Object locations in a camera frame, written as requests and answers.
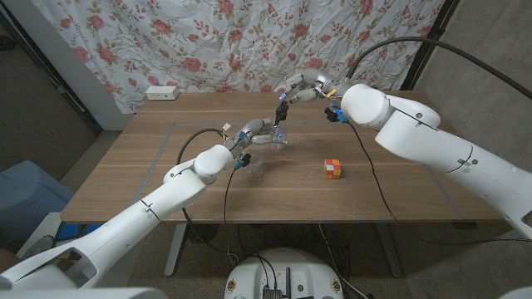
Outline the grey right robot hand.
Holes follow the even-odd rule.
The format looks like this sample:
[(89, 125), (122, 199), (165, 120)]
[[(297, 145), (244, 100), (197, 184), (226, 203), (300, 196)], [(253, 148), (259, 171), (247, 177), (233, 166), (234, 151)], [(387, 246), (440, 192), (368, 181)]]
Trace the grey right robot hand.
[(352, 86), (346, 80), (339, 80), (317, 69), (305, 69), (289, 77), (286, 90), (279, 97), (289, 103), (309, 102), (327, 96), (343, 96)]

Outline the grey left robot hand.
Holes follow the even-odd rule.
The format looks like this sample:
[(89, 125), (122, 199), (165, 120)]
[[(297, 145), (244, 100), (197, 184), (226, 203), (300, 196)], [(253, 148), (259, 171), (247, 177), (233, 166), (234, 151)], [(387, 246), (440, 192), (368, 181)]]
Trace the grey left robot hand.
[(242, 127), (235, 137), (229, 139), (226, 147), (236, 159), (250, 145), (266, 145), (273, 143), (275, 146), (288, 144), (288, 134), (281, 124), (276, 125), (273, 119), (251, 120)]

